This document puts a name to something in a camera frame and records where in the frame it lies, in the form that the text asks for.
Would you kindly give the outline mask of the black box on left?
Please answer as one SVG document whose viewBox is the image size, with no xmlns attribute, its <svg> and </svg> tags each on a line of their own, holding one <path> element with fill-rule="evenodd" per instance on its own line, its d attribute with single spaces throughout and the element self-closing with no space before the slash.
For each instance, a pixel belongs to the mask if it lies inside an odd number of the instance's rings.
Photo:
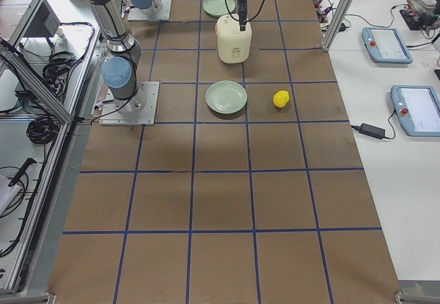
<svg viewBox="0 0 440 304">
<path fill-rule="evenodd" d="M 47 0 L 43 0 L 23 36 L 25 38 L 51 38 L 55 36 L 60 25 L 61 22 L 51 5 Z"/>
</svg>

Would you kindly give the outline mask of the brown grid paper mat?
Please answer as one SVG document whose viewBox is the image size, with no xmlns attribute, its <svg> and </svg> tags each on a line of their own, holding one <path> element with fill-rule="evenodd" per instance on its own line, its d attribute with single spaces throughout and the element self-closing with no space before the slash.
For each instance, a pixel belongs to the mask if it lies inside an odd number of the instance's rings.
<svg viewBox="0 0 440 304">
<path fill-rule="evenodd" d="M 233 65 L 204 1 L 129 24 L 140 79 L 160 83 L 156 122 L 85 128 L 49 291 L 58 303 L 392 303 L 399 284 L 311 0 L 250 0 L 250 56 Z M 207 105 L 220 80 L 245 88 L 240 111 Z"/>
</svg>

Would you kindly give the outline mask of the black power adapter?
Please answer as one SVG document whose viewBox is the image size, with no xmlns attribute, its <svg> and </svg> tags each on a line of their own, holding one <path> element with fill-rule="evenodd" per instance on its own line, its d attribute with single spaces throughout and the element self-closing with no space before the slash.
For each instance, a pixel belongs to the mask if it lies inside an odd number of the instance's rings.
<svg viewBox="0 0 440 304">
<path fill-rule="evenodd" d="M 362 123 L 359 132 L 372 138 L 382 140 L 386 137 L 385 129 L 370 124 Z"/>
</svg>

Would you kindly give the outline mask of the green plate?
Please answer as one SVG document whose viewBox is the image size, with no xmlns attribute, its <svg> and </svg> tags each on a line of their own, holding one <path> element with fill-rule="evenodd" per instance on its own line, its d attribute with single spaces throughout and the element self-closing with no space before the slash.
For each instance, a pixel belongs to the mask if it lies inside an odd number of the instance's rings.
<svg viewBox="0 0 440 304">
<path fill-rule="evenodd" d="M 233 12 L 235 5 L 234 0 L 205 0 L 203 2 L 203 10 L 213 17 L 221 17 L 229 12 Z"/>
<path fill-rule="evenodd" d="M 248 101 L 248 95 L 245 88 L 237 82 L 220 80 L 209 86 L 205 99 L 213 111 L 232 114 L 244 108 Z"/>
</svg>

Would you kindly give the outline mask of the aluminium frame post right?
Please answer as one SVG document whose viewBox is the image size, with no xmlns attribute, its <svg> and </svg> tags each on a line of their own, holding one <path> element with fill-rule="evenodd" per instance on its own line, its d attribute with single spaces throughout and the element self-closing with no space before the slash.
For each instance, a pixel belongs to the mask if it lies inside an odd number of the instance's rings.
<svg viewBox="0 0 440 304">
<path fill-rule="evenodd" d="M 330 50 L 352 1 L 353 0 L 339 0 L 336 11 L 332 16 L 332 20 L 322 41 L 322 49 L 324 51 L 328 52 Z"/>
</svg>

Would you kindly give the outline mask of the blue teach pendant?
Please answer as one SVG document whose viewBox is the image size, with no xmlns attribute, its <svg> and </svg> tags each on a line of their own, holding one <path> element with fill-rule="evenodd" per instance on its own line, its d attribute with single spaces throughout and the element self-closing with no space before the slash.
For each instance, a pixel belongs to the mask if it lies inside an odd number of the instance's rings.
<svg viewBox="0 0 440 304">
<path fill-rule="evenodd" d="M 390 97 L 407 135 L 439 137 L 439 99 L 433 87 L 394 85 Z"/>
<path fill-rule="evenodd" d="M 395 28 L 365 27 L 362 29 L 364 46 L 375 63 L 408 65 L 413 58 Z"/>
</svg>

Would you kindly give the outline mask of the green plate far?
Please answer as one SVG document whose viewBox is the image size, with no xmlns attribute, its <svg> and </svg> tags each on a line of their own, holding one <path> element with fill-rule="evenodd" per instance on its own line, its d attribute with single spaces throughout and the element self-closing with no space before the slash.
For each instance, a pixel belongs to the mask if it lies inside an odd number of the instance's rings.
<svg viewBox="0 0 440 304">
<path fill-rule="evenodd" d="M 213 17 L 221 17 L 229 12 L 233 12 L 235 5 L 234 0 L 205 0 L 203 2 L 203 10 Z"/>
</svg>

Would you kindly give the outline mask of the yellow lemon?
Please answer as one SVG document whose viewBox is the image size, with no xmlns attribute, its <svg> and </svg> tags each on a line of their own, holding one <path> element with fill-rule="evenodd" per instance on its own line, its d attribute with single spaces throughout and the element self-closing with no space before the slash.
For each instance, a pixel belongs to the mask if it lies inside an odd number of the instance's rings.
<svg viewBox="0 0 440 304">
<path fill-rule="evenodd" d="M 287 90 L 277 91 L 272 98 L 272 102 L 274 106 L 279 109 L 284 108 L 289 101 L 290 101 L 290 95 Z"/>
</svg>

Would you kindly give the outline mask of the cream white rice cooker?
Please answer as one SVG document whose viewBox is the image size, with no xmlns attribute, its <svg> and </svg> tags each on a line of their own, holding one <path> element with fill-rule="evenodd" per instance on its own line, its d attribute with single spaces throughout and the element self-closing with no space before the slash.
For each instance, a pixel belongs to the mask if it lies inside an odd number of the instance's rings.
<svg viewBox="0 0 440 304">
<path fill-rule="evenodd" d="M 246 23 L 245 30 L 241 31 L 238 21 L 229 14 L 221 16 L 215 25 L 217 35 L 217 51 L 224 63 L 242 63 L 250 53 L 252 28 Z"/>
</svg>

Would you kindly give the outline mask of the aluminium frame left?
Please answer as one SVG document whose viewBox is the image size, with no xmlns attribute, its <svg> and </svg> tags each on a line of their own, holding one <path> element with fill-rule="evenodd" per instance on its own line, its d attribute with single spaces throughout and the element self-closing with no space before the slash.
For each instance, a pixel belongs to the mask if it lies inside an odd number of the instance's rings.
<svg viewBox="0 0 440 304">
<path fill-rule="evenodd" d="M 1 107 L 10 105 L 18 82 L 40 98 L 52 115 L 67 119 L 67 109 L 51 95 L 42 79 L 22 54 L 16 53 L 25 31 L 44 0 L 1 0 Z M 12 114 L 1 118 L 1 172 L 16 175 L 27 159 L 19 184 L 25 184 L 19 207 L 1 219 L 1 295 L 14 294 L 21 282 L 21 271 L 43 207 L 50 171 L 56 159 L 51 152 L 32 144 L 25 134 L 30 115 Z"/>
</svg>

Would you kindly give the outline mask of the upper blue teach pendant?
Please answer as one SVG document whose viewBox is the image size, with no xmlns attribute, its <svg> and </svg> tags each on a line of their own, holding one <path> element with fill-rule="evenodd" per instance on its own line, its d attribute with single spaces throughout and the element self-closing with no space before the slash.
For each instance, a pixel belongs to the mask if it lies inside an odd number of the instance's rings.
<svg viewBox="0 0 440 304">
<path fill-rule="evenodd" d="M 413 58 L 395 28 L 365 27 L 362 29 L 364 46 L 375 63 L 408 65 Z"/>
</svg>

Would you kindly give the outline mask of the lower blue teach pendant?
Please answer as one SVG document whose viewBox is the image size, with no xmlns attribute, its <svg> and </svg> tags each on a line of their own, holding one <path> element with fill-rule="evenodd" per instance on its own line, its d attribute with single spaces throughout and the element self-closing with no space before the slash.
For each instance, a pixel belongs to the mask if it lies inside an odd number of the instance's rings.
<svg viewBox="0 0 440 304">
<path fill-rule="evenodd" d="M 407 135 L 439 137 L 439 99 L 433 87 L 394 85 L 390 97 Z"/>
</svg>

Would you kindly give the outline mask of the green plate near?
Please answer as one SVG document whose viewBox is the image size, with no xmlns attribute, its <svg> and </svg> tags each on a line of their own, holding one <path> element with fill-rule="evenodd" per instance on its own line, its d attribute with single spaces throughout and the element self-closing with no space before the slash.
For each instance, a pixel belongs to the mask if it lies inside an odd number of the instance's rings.
<svg viewBox="0 0 440 304">
<path fill-rule="evenodd" d="M 237 82 L 220 80 L 209 86 L 205 99 L 213 111 L 232 114 L 244 108 L 248 101 L 248 95 L 245 88 Z"/>
</svg>

